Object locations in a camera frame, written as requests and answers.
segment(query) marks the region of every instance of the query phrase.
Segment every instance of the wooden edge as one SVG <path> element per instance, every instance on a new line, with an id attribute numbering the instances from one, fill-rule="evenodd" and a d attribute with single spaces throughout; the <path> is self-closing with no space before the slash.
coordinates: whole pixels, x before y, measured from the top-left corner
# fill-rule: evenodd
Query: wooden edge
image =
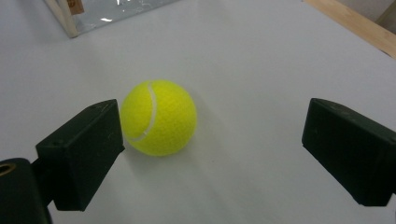
<path id="1" fill-rule="evenodd" d="M 55 18 L 62 25 L 67 35 L 70 38 L 78 36 L 77 28 L 74 24 L 70 9 L 67 5 L 67 0 L 60 0 L 60 5 L 56 0 L 45 0 L 49 9 L 52 11 Z"/>
<path id="2" fill-rule="evenodd" d="M 304 0 L 371 45 L 396 59 L 396 35 L 335 0 Z"/>

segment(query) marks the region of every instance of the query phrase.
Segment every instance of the tennis ball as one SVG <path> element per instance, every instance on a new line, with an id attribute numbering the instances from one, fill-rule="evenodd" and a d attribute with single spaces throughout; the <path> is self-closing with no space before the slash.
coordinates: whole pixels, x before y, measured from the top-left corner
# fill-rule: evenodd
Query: tennis ball
<path id="1" fill-rule="evenodd" d="M 126 140 L 150 156 L 180 151 L 190 141 L 196 121 L 190 95 L 168 80 L 140 83 L 126 96 L 120 110 Z"/>

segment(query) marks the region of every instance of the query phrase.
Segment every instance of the tennis ball seam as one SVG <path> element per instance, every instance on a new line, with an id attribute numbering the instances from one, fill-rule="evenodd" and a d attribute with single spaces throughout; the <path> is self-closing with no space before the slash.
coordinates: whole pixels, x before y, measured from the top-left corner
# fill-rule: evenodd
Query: tennis ball seam
<path id="1" fill-rule="evenodd" d="M 151 117 L 149 120 L 149 124 L 147 129 L 143 131 L 142 134 L 140 134 L 140 136 L 136 138 L 131 138 L 133 142 L 143 140 L 149 134 L 149 131 L 152 129 L 155 123 L 155 117 L 157 116 L 157 95 L 155 94 L 154 89 L 152 89 L 152 81 L 148 83 L 148 92 L 152 103 L 152 110 L 151 110 Z"/>

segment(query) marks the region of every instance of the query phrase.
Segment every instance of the white surface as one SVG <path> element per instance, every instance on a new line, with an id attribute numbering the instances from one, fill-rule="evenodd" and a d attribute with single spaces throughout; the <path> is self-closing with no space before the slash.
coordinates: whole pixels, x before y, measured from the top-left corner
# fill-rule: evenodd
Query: white surface
<path id="1" fill-rule="evenodd" d="M 183 0 L 68 39 L 44 2 L 0 7 L 1 158 L 140 81 L 191 92 L 199 123 L 172 157 L 127 147 L 88 209 L 61 223 L 394 223 L 357 205 L 302 147 L 310 98 L 396 130 L 396 62 L 301 1 Z"/>

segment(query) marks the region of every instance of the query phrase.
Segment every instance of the wooden board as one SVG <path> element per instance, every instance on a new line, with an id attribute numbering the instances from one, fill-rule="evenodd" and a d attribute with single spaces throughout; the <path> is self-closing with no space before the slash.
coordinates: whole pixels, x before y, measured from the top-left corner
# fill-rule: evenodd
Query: wooden board
<path id="1" fill-rule="evenodd" d="M 335 0 L 304 0 L 354 34 L 396 59 L 396 35 Z"/>

